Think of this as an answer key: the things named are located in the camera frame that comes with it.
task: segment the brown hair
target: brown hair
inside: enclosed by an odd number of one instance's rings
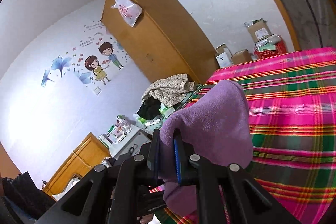
[[[89,56],[86,60],[85,60],[85,63],[84,63],[84,66],[88,69],[88,70],[94,70],[94,68],[91,68],[89,67],[91,65],[91,63],[94,61],[94,60],[97,60],[98,61],[98,58],[94,55],[91,55]]]
[[[112,44],[110,42],[104,42],[103,44],[100,45],[99,51],[100,51],[100,53],[103,53],[103,51],[105,51],[108,48],[113,49]]]

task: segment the hand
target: hand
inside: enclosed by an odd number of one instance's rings
[[[153,220],[153,217],[154,217],[154,214],[143,216],[142,219],[140,220],[140,223],[146,224],[148,222],[151,222]]]

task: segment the cardboard box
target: cardboard box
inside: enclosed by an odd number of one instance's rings
[[[216,52],[217,53],[215,54],[215,57],[220,68],[225,68],[232,65],[232,62],[230,61],[232,54],[225,44],[217,47]]]
[[[236,52],[232,56],[231,60],[235,65],[238,65],[238,64],[243,64],[243,63],[252,61],[252,57],[249,51],[247,49],[244,49],[242,51]]]
[[[265,39],[272,34],[267,24],[263,20],[254,23],[250,27],[247,27],[247,30],[250,33],[254,42],[258,42],[262,39]]]

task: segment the white nightstand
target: white nightstand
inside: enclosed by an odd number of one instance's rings
[[[151,140],[145,136],[140,128],[132,125],[131,131],[122,139],[120,143],[112,144],[109,148],[111,157],[118,159],[121,154],[125,154],[133,146],[133,155],[140,152],[140,148],[144,143],[148,143]]]

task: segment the cartoon girl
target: cartoon girl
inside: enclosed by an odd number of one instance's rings
[[[109,65],[106,68],[103,68],[99,65],[99,61],[96,56],[91,55],[85,60],[85,67],[88,70],[93,71],[93,73],[96,75],[97,81],[103,81],[104,85],[106,85],[104,79],[106,78],[108,82],[110,82],[110,79],[107,78],[107,74],[103,69],[107,69]]]

